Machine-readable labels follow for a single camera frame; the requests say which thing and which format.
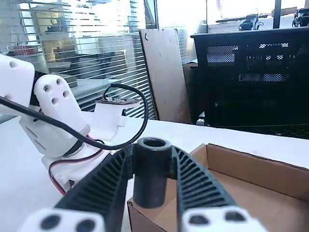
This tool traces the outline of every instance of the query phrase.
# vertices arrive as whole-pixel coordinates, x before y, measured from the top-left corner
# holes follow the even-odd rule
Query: white table
[[[85,113],[91,121],[91,113]],[[128,118],[113,143],[131,138],[139,130],[142,119]],[[0,124],[0,231],[14,232],[29,214],[41,208],[53,207],[61,198],[50,183],[36,150],[18,124],[18,118]],[[226,129],[170,123],[148,122],[142,135],[169,140],[173,145],[191,152],[202,143],[212,143],[309,168],[309,141],[271,135],[260,135]],[[126,199],[133,195],[133,180],[129,181]],[[125,207],[122,232],[130,226]]]

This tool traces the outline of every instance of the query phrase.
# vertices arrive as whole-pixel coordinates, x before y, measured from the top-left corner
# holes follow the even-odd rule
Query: black cylinder
[[[168,141],[157,138],[142,138],[135,145],[133,200],[140,207],[152,209],[163,205],[171,151]]]

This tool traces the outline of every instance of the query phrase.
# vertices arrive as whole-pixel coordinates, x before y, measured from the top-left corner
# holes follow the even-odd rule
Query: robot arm
[[[125,126],[123,110],[139,105],[138,101],[119,104],[112,100],[97,102],[92,123],[95,129],[91,130],[68,83],[62,77],[37,73],[31,63],[3,55],[0,55],[0,69],[3,73],[0,76],[0,96],[63,122],[81,135],[87,136],[91,131],[96,139],[106,144],[114,138],[119,127]],[[0,114],[21,116],[19,123],[37,150],[44,155],[42,163],[47,169],[57,160],[82,159],[98,151],[60,128],[1,104]],[[53,168],[54,177],[67,191],[70,181],[78,183],[109,153],[113,151],[102,151],[99,156],[82,163],[57,165]]]

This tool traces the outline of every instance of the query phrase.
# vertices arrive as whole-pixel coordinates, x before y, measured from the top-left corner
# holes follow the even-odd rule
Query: open cardboard box
[[[201,145],[191,155],[270,232],[309,231],[308,169],[216,145]],[[176,181],[168,180],[160,208],[143,209],[133,199],[127,205],[133,232],[177,231]]]

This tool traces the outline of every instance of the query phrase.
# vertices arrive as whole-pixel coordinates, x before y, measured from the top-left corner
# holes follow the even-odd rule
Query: cardboard sheet
[[[308,169],[216,145],[201,145],[191,155],[268,231],[309,231]],[[128,210],[132,231],[176,232],[176,205],[172,180],[168,182],[165,204],[158,209],[141,209],[131,199]]]
[[[140,40],[159,119],[190,123],[177,31],[141,29]]]

